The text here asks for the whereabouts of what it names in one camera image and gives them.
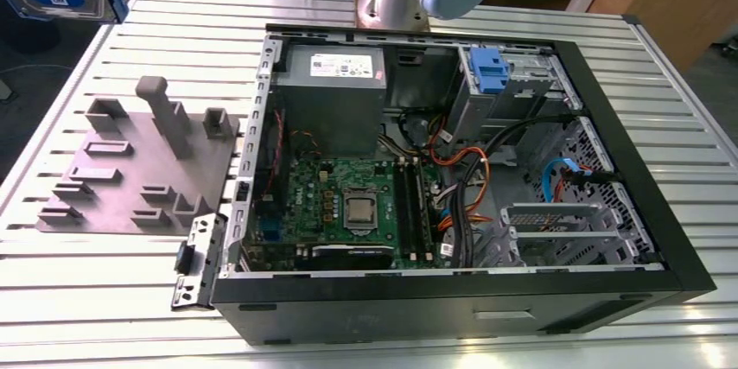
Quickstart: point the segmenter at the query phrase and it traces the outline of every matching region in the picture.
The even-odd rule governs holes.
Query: floor
[[[97,25],[88,22],[60,21],[57,25],[61,40],[43,53],[20,54],[0,41],[0,80],[13,90],[11,99],[0,101],[0,182],[97,30]],[[8,71],[17,66],[24,68]],[[713,47],[687,72],[686,79],[729,137],[738,143],[734,116],[738,113],[738,57],[722,57],[719,48]]]

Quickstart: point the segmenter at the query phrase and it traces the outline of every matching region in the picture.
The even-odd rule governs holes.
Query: metal bracket
[[[220,213],[199,216],[192,221],[190,237],[176,254],[174,269],[179,276],[174,287],[172,311],[214,309],[210,296],[216,282],[227,221],[228,218]]]

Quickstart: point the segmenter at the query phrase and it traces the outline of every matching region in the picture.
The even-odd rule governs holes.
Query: blue cable
[[[569,167],[569,169],[573,170],[573,172],[583,171],[585,175],[591,175],[591,171],[579,169],[579,165],[569,157],[558,157],[557,159],[551,160],[551,162],[549,162],[549,164],[543,168],[543,176],[541,177],[541,186],[543,187],[543,199],[546,200],[546,202],[551,202],[554,200],[554,196],[551,195],[551,173],[554,172],[554,166],[558,163],[563,163]]]

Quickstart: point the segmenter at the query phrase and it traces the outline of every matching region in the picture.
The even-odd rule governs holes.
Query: metal table
[[[478,8],[434,31],[575,41],[718,291],[583,335],[251,347],[216,312],[170,312],[180,238],[43,234],[36,213],[80,146],[95,97],[144,110],[142,75],[187,111],[246,117],[267,22],[352,25],[352,0],[129,0],[104,26],[0,188],[0,361],[159,367],[722,367],[738,361],[738,153],[638,25]],[[232,183],[224,197],[232,194]]]

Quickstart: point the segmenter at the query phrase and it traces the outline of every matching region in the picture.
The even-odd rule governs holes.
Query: motherboard chip
[[[378,229],[378,190],[346,188],[343,190],[343,228],[359,237]]]
[[[371,199],[348,200],[348,222],[368,222],[374,220],[374,201]]]

